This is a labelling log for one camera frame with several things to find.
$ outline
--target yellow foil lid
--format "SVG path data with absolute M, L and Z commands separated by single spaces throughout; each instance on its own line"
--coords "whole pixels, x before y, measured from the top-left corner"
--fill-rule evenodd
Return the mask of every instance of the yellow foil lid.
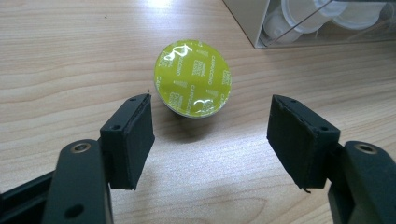
M 180 40 L 158 57 L 154 82 L 165 104 L 179 115 L 205 118 L 218 112 L 231 91 L 231 74 L 218 51 L 198 40 Z

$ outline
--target clear plastic box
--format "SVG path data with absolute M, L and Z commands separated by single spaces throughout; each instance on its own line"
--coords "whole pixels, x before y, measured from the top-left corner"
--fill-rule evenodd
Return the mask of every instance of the clear plastic box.
M 256 48 L 396 39 L 395 0 L 247 0 L 247 7 L 240 8 L 236 7 L 236 1 L 224 2 Z M 257 15 L 238 11 L 249 10 L 248 7 L 254 8 L 259 3 L 264 7 L 261 20 Z M 259 25 L 258 33 L 252 32 Z

